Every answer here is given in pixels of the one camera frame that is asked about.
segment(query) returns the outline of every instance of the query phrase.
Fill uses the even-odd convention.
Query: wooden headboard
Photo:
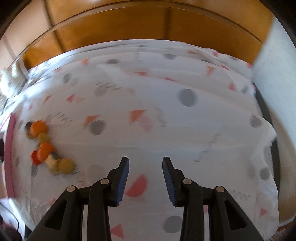
[[[46,15],[48,26],[15,53],[27,69],[79,47],[120,39],[182,41],[252,63],[273,17],[259,0],[33,0],[26,8],[31,4]],[[8,33],[22,22],[13,21]]]

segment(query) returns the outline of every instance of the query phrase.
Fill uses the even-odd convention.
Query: pink edge
[[[16,116],[10,114],[8,127],[6,130],[6,140],[4,146],[4,172],[5,172],[5,182],[7,196],[10,198],[15,198],[15,191],[13,188],[12,181],[12,167],[11,167],[11,152],[12,152],[12,138],[13,138],[13,129],[15,127]]]

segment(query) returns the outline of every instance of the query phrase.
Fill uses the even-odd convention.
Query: wrinkled fabric
[[[265,240],[275,233],[269,147],[276,134],[261,117],[250,64],[162,40],[79,51],[32,69],[37,83],[13,105],[15,205],[31,229],[69,185],[92,185],[127,156],[123,200],[109,208],[112,240],[179,240],[183,208],[172,206],[162,173],[169,156],[200,186],[224,186]],[[24,125],[36,120],[47,123],[57,152],[75,162],[73,174],[52,176],[46,164],[32,166],[36,142]]]

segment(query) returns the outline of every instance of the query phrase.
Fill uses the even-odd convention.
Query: white patterned fabric
[[[67,186],[92,185],[127,156],[123,200],[109,209],[112,240],[179,240],[183,209],[169,201],[161,165],[169,156],[200,186],[224,186],[265,240],[275,233],[269,146],[276,134],[258,109],[250,64],[162,40],[102,43],[62,57],[34,68],[38,82],[7,110],[18,116],[15,203],[31,229]],[[36,143],[24,125],[36,120],[47,123],[57,152],[75,162],[72,175],[32,166]]]

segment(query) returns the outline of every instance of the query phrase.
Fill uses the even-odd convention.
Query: silver screw
[[[183,183],[186,184],[186,185],[189,185],[189,184],[192,183],[192,181],[190,179],[188,179],[188,178],[185,178],[185,179],[183,179]]]
[[[101,184],[108,184],[109,183],[109,179],[104,178],[101,180]]]
[[[74,192],[75,189],[76,189],[75,186],[69,186],[69,187],[67,188],[67,191],[68,191],[68,192]]]
[[[221,192],[221,193],[225,191],[224,187],[221,187],[221,186],[216,187],[216,190],[217,192]]]

